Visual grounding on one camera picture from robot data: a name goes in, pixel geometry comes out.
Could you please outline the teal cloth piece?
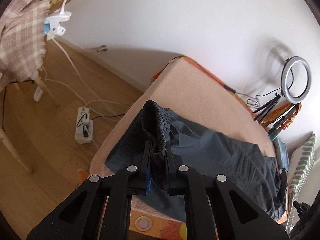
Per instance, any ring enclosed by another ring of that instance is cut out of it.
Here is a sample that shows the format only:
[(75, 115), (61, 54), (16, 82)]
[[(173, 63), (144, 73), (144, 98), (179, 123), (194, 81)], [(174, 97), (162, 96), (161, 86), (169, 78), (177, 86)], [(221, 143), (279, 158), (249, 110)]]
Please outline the teal cloth piece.
[(278, 136), (277, 133), (272, 133), (272, 134), (269, 135), (269, 139), (270, 139), (271, 141), (274, 141), (277, 136)]

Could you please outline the white clip lamp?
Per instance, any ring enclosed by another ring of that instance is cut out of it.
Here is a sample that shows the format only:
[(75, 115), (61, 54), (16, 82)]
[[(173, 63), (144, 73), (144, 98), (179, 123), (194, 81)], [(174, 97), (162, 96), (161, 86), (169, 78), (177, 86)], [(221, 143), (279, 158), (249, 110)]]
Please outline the white clip lamp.
[(67, 3), (71, 0), (49, 0), (50, 9), (48, 16), (44, 20), (43, 32), (44, 35), (62, 36), (66, 29), (61, 25), (63, 22), (70, 20), (72, 13), (65, 9)]

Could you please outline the black mini tripod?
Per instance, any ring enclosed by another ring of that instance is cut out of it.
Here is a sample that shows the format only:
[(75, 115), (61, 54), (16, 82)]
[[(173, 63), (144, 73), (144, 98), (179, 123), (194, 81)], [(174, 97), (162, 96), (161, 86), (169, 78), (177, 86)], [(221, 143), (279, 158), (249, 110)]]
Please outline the black mini tripod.
[(253, 112), (253, 114), (255, 114), (253, 120), (257, 121), (260, 124), (264, 120), (264, 118), (272, 111), (272, 109), (274, 109), (281, 97), (281, 94), (276, 93), (276, 96), (272, 100), (268, 101), (267, 103), (256, 109)]

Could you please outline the plaid beige cloth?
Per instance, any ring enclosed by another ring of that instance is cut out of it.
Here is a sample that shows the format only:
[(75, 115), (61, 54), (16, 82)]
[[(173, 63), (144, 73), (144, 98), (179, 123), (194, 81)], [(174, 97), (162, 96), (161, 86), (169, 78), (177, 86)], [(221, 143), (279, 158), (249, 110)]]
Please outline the plaid beige cloth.
[(12, 0), (1, 16), (1, 89), (25, 81), (42, 66), (49, 8), (48, 0)]

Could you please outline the green striped white pillow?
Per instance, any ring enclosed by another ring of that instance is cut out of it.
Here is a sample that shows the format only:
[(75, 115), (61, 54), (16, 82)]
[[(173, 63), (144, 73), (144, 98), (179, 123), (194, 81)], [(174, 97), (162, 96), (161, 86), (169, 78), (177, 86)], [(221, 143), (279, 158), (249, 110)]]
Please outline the green striped white pillow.
[(285, 230), (290, 233), (297, 220), (298, 213), (293, 207), (293, 202), (298, 200), (299, 193), (304, 186), (307, 177), (315, 162), (315, 143), (316, 136), (312, 134), (309, 139), (302, 143), (291, 155), (290, 171), (287, 174), (288, 179), (288, 208), (287, 223)]

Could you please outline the folded tripod with orange scarf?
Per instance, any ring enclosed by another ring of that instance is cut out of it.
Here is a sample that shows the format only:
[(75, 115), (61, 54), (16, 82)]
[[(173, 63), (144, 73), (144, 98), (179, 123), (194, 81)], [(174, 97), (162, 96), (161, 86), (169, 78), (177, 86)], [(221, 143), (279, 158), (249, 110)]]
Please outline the folded tripod with orange scarf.
[(282, 130), (287, 129), (292, 124), (296, 115), (301, 110), (301, 107), (301, 103), (286, 103), (268, 114), (266, 118), (264, 118), (264, 120), (260, 123), (260, 125), (265, 130), (267, 130), (267, 128), (269, 127), (268, 135), (272, 133), (277, 133), (277, 135), (279, 135)]

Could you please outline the white power strip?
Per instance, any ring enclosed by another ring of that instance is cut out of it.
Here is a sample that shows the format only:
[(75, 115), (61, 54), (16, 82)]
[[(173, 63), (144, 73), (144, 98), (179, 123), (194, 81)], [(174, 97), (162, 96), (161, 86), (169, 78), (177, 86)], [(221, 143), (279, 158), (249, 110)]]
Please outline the white power strip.
[(75, 140), (79, 144), (90, 144), (93, 140), (93, 120), (90, 119), (90, 110), (88, 107), (78, 108)]

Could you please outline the folded light blue jeans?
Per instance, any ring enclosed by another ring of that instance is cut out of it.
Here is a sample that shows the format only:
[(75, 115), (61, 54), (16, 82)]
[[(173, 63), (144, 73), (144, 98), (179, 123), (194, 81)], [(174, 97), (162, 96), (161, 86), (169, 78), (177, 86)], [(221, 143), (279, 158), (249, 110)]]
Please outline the folded light blue jeans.
[(276, 159), (280, 172), (284, 170), (286, 173), (289, 173), (290, 160), (285, 143), (282, 142), (278, 137), (276, 137), (276, 139), (274, 139), (273, 141), (273, 145), (276, 152)]

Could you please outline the dark grey pants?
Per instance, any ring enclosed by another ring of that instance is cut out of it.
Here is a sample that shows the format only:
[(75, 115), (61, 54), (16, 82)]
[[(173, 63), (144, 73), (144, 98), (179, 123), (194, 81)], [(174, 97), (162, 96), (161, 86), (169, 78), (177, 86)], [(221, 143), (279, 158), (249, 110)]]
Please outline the dark grey pants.
[(224, 174), (274, 220), (285, 213), (286, 176), (278, 174), (274, 157), (264, 156), (255, 144), (208, 129), (151, 100), (111, 150), (106, 167), (117, 172), (131, 165), (147, 142), (152, 146), (151, 189), (140, 200), (156, 211), (185, 221), (183, 198), (166, 192), (164, 156), (170, 147), (200, 174), (212, 178)]

